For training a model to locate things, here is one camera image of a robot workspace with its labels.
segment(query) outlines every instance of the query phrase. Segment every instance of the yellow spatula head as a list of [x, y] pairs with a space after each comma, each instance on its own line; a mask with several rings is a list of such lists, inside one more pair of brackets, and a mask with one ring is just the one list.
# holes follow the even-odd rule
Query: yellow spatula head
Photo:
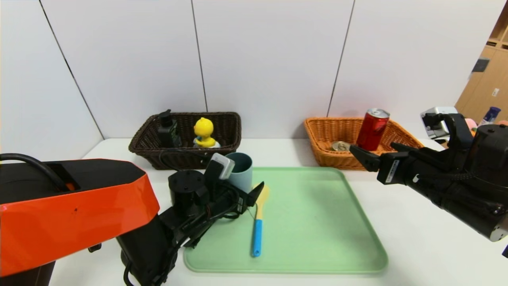
[[270, 188], [265, 184], [258, 196], [258, 200], [256, 201], [256, 205], [258, 205], [258, 210], [256, 211], [256, 219], [263, 219], [263, 205], [268, 199], [269, 194]]

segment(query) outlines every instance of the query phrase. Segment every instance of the wicker basket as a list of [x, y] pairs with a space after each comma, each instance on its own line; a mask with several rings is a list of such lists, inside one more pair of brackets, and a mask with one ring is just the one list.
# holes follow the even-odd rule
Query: wicker basket
[[[181, 148], [161, 147], [157, 136], [161, 122], [157, 115], [152, 115], [132, 138], [129, 151], [147, 159], [157, 170], [205, 169], [214, 153], [226, 155], [240, 146], [241, 120], [235, 112], [172, 113], [172, 117], [178, 123]], [[220, 143], [220, 148], [194, 148], [194, 125], [201, 117], [212, 121], [212, 137]]]
[[[314, 157], [320, 166], [346, 170], [365, 170], [362, 164], [349, 151], [332, 151], [334, 141], [355, 144], [362, 127], [363, 118], [308, 118], [305, 129], [310, 138]], [[398, 142], [415, 148], [423, 145], [409, 132], [394, 121], [388, 121], [379, 147], [373, 153], [381, 155], [395, 152], [391, 142]]]

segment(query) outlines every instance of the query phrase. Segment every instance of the pink plush toy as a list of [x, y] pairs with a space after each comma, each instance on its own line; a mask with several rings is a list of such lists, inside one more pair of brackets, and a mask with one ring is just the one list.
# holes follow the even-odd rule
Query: pink plush toy
[[471, 119], [471, 118], [466, 118], [466, 123], [467, 123], [467, 126], [470, 130], [472, 130], [473, 128], [477, 128], [478, 125], [476, 124], [476, 122]]

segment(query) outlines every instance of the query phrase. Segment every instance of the black bottle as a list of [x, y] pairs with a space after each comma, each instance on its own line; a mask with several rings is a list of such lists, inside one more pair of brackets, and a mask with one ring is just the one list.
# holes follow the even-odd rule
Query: black bottle
[[178, 133], [178, 125], [176, 120], [171, 117], [171, 109], [159, 114], [161, 126], [157, 130], [157, 135], [161, 140], [164, 148], [180, 148], [182, 147], [182, 139]]

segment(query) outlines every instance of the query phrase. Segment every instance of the blue cup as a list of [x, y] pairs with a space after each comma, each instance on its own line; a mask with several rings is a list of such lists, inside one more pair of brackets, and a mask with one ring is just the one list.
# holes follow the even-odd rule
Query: blue cup
[[244, 153], [229, 153], [227, 158], [235, 161], [235, 167], [229, 176], [228, 182], [240, 190], [250, 193], [252, 191], [252, 159]]

